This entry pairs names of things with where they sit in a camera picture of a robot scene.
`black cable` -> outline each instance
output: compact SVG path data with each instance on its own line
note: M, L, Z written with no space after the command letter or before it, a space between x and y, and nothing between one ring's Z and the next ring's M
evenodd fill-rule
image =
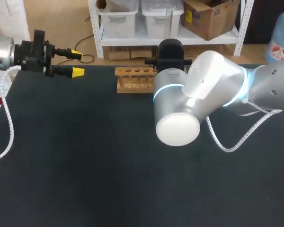
M88 38L91 38L91 37L93 37L93 36L94 36L94 35L87 36L87 37L81 39L79 42L77 42L77 44L75 45L75 51L77 51L77 46L78 46L82 41L84 41L84 40L86 40L86 39L88 39ZM91 60L91 61L82 61L82 60L79 60L79 61L80 61L81 63L83 63L83 64L90 64L90 63L92 63L92 62L95 60L95 57L94 57L92 54L84 54L84 55L82 56L82 59L83 59L83 57L85 57L85 56L90 56L90 57L93 58L93 60ZM73 60L75 60L75 59L68 59L68 60L65 60L65 61L62 61L62 62L58 63L57 65L61 65L62 63L65 63L65 62L68 62L68 61L73 61Z

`cardboard box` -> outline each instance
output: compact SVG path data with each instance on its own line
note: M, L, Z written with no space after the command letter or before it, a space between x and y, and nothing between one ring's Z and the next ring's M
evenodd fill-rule
M185 0L183 26L205 40L232 30L239 0Z

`white robotic arm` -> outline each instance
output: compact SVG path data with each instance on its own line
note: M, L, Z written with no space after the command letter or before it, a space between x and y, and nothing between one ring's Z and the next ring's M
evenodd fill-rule
M222 106L238 115L262 111L266 118L280 112L272 110L283 110L284 60L251 70L206 51L188 74L166 69L155 77L154 85L157 136L165 144L183 146L197 138L203 120L212 129L208 116Z

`black table surface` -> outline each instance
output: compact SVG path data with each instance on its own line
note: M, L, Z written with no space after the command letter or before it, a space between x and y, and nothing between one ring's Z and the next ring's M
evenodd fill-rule
M117 94L114 70L16 77L0 227L284 227L284 111L231 154L205 123L193 143L169 147L155 134L152 94ZM211 120L230 147L261 116L219 109ZM8 140L2 108L0 153Z

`metal shelving unit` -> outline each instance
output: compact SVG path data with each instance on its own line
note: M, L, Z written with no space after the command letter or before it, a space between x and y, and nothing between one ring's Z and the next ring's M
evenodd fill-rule
M233 30L230 32L210 41L206 41L180 25L178 40L180 40L183 45L236 44L234 56L240 56L253 3L254 0L242 0L240 15L241 23L239 30L237 30L234 26ZM136 18L136 35L134 38L108 38L103 30L103 25L99 25L99 15L96 11L96 0L89 0L89 11L98 58L103 58L103 46L152 46L159 45L162 41L161 39L148 38L146 23L144 21L145 17L141 14L137 15Z

